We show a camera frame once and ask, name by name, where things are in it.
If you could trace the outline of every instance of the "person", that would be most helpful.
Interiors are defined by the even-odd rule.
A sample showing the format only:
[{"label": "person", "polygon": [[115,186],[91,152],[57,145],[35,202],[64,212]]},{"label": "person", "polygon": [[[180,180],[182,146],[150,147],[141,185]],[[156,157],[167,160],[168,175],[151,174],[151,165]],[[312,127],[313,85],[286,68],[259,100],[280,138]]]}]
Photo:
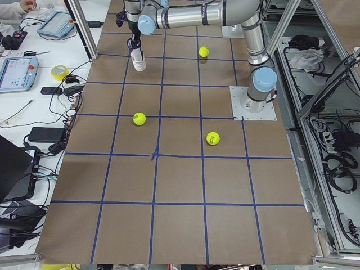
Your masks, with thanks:
[{"label": "person", "polygon": [[35,0],[21,0],[20,3],[0,4],[0,33],[3,36],[12,35],[15,28],[5,25],[1,20],[20,20],[30,10],[36,8]]}]

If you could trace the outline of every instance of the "white mounting plate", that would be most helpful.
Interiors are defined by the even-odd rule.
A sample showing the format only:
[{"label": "white mounting plate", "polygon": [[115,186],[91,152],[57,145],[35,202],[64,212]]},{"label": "white mounting plate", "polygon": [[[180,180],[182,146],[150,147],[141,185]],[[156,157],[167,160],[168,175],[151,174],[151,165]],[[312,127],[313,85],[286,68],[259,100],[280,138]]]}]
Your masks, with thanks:
[{"label": "white mounting plate", "polygon": [[221,31],[223,38],[245,38],[241,27],[234,28],[233,26],[222,26]]},{"label": "white mounting plate", "polygon": [[232,116],[235,120],[258,120],[258,121],[276,121],[276,114],[272,102],[266,103],[261,112],[249,112],[240,104],[240,97],[248,91],[246,86],[230,86]]}]

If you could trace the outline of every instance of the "blue joint cap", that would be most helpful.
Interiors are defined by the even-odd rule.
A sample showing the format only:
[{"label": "blue joint cap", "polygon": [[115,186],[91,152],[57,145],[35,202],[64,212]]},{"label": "blue joint cap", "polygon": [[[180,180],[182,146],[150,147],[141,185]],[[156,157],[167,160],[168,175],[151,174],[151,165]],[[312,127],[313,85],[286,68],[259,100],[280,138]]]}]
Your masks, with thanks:
[{"label": "blue joint cap", "polygon": [[140,15],[137,27],[139,28],[141,34],[144,35],[151,35],[156,30],[154,21],[147,15]]},{"label": "blue joint cap", "polygon": [[257,90],[268,93],[274,89],[277,82],[277,74],[270,67],[261,67],[253,76],[253,83]]}]

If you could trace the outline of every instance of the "white sleeve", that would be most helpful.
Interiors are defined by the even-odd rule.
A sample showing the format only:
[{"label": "white sleeve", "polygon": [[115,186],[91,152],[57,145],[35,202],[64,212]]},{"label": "white sleeve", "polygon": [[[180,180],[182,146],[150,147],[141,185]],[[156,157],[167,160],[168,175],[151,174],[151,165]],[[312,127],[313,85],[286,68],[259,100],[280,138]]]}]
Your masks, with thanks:
[{"label": "white sleeve", "polygon": [[20,20],[24,14],[20,3],[0,4],[0,20]]}]

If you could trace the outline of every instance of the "tablet device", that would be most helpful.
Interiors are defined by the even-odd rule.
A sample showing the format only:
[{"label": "tablet device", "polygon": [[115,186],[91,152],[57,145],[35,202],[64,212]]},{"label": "tablet device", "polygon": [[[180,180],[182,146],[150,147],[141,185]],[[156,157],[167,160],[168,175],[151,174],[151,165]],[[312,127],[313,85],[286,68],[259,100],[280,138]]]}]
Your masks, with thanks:
[{"label": "tablet device", "polygon": [[67,12],[56,11],[37,30],[40,35],[63,38],[74,28],[74,22]]},{"label": "tablet device", "polygon": [[0,93],[29,90],[34,84],[38,66],[36,56],[6,58],[0,71]]}]

